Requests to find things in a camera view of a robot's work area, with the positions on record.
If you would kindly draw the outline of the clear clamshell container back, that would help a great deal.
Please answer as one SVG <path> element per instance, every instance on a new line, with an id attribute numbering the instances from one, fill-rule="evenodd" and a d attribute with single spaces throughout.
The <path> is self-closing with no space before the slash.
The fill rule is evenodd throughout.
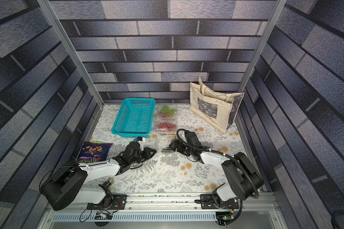
<path id="1" fill-rule="evenodd" d="M 158 135 L 157 137 L 157 152 L 158 153 L 172 153 L 173 150 L 169 147 L 173 140 L 176 140 L 176 135 Z"/>

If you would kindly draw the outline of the black grape bunch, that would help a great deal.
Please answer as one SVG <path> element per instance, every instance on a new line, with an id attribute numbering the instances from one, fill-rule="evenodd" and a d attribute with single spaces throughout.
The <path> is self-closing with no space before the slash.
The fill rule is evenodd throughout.
<path id="1" fill-rule="evenodd" d="M 171 151 L 171 148 L 169 147 L 170 142 L 161 142 L 159 145 L 159 150 L 160 151 Z"/>

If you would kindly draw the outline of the red grape bunch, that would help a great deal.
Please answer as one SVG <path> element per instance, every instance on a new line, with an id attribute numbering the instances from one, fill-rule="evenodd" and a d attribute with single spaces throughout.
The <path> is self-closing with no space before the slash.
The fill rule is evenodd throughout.
<path id="1" fill-rule="evenodd" d="M 171 122 L 162 122 L 157 124 L 157 130 L 162 132 L 171 132 L 176 129 L 176 125 Z"/>
<path id="2" fill-rule="evenodd" d="M 159 113 L 158 117 L 162 117 L 162 118 L 172 118 L 175 117 L 174 114 L 169 114 L 169 113 Z"/>

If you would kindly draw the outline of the teal plastic basket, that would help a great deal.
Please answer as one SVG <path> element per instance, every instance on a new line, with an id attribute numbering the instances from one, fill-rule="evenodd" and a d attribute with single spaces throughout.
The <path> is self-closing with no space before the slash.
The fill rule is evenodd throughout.
<path id="1" fill-rule="evenodd" d="M 124 99 L 112 134 L 125 138 L 147 137 L 152 128 L 155 103 L 151 98 Z"/>

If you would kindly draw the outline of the clear clamshell container front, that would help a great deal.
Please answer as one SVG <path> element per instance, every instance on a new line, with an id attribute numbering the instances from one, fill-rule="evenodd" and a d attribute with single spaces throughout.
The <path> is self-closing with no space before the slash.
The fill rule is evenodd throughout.
<path id="1" fill-rule="evenodd" d="M 177 105 L 157 105 L 155 114 L 161 118 L 173 118 L 178 115 L 178 107 Z"/>

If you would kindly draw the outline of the green grape bunch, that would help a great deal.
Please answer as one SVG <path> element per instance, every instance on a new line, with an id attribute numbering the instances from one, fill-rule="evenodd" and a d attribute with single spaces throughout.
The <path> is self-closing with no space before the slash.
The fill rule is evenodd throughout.
<path id="1" fill-rule="evenodd" d="M 172 109 L 169 106 L 164 105 L 161 108 L 160 113 L 169 113 L 169 114 L 173 114 L 174 115 L 176 113 L 176 109 Z"/>

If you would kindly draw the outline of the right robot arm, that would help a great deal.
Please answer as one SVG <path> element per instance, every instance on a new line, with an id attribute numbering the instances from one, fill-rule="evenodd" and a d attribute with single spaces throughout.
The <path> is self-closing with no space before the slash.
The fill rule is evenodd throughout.
<path id="1" fill-rule="evenodd" d="M 231 156 L 203 146 L 195 132 L 185 129 L 178 129 L 176 137 L 169 145 L 171 150 L 187 158 L 192 157 L 194 162 L 223 170 L 227 182 L 212 192 L 212 201 L 216 207 L 223 208 L 234 199 L 244 201 L 249 197 L 260 197 L 259 188 L 264 185 L 263 178 L 244 153 L 238 152 Z"/>

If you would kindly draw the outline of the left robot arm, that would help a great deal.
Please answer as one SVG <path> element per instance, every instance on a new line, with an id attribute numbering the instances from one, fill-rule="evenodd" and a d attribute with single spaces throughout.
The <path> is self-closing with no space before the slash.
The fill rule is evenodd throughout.
<path id="1" fill-rule="evenodd" d="M 138 137 L 115 157 L 95 163 L 77 163 L 74 160 L 49 171 L 40 181 L 39 191 L 53 210 L 59 211 L 74 203 L 86 203 L 88 210 L 108 210 L 120 204 L 109 187 L 110 181 L 96 186 L 86 183 L 104 176 L 121 175 L 136 169 L 152 159 L 156 150 L 144 147 L 145 138 Z"/>

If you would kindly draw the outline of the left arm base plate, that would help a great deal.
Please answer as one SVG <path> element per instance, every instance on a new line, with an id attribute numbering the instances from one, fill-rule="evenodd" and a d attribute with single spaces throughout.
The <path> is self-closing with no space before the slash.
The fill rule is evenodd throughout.
<path id="1" fill-rule="evenodd" d="M 89 203 L 87 210 L 124 210 L 127 195 L 106 195 L 99 204 Z"/>

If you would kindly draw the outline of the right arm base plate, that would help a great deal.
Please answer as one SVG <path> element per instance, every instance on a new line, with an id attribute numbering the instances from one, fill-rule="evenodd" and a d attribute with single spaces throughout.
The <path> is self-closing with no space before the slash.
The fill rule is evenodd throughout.
<path id="1" fill-rule="evenodd" d="M 239 209 L 239 203 L 232 198 L 227 201 L 222 201 L 216 194 L 201 194 L 200 199 L 195 200 L 195 203 L 200 204 L 204 210 L 235 210 Z"/>

